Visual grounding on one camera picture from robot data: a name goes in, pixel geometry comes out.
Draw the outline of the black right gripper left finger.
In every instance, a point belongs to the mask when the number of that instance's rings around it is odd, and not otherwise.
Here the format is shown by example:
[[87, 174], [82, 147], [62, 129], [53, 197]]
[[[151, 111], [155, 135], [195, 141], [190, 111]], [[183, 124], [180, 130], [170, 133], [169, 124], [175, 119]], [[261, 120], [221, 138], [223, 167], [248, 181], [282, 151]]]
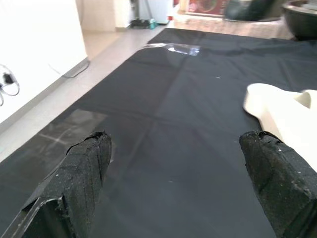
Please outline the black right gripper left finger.
[[111, 137], [105, 131], [71, 146], [2, 237], [87, 238], [110, 159]]

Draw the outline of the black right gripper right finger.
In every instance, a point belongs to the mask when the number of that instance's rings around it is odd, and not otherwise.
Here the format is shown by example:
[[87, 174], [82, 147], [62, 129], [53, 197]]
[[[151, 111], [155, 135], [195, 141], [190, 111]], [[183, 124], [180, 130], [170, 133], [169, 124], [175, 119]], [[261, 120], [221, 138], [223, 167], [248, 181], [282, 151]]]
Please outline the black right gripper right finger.
[[267, 131], [239, 138], [245, 166], [278, 238], [317, 236], [317, 173], [291, 147]]

